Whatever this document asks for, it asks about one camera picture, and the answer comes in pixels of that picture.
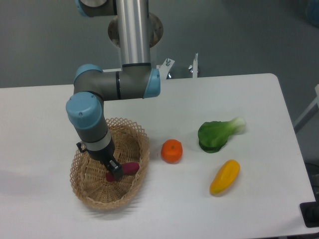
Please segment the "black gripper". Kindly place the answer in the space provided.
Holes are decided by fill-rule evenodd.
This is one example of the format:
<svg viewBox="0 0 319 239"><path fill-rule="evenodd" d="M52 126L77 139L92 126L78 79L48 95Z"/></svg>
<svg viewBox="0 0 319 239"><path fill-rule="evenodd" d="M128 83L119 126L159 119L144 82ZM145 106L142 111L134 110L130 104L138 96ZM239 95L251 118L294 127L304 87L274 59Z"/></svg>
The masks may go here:
<svg viewBox="0 0 319 239"><path fill-rule="evenodd" d="M83 148L82 146L84 144L81 142L76 143L76 145L81 153L88 152L92 159L99 161L109 170L110 174L108 176L108 181L121 180L121 178L124 175L124 172L122 166L117 161L115 161L115 145L112 139L107 146L99 150L89 150L86 147Z"/></svg>

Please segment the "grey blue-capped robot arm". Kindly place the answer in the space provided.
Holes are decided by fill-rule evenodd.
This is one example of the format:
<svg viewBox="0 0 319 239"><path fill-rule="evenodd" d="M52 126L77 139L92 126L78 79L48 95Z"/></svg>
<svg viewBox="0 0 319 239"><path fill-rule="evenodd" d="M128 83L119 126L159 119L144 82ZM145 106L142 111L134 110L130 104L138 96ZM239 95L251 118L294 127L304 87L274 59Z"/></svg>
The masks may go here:
<svg viewBox="0 0 319 239"><path fill-rule="evenodd" d="M78 0L86 17L114 15L118 19L121 70L104 72L86 64L78 68L74 94L66 103L68 118L77 131L77 147L99 161L119 181L122 165L114 158L115 146L104 117L104 102L144 99L160 94L160 72L151 64L154 39L149 3L146 0Z"/></svg>

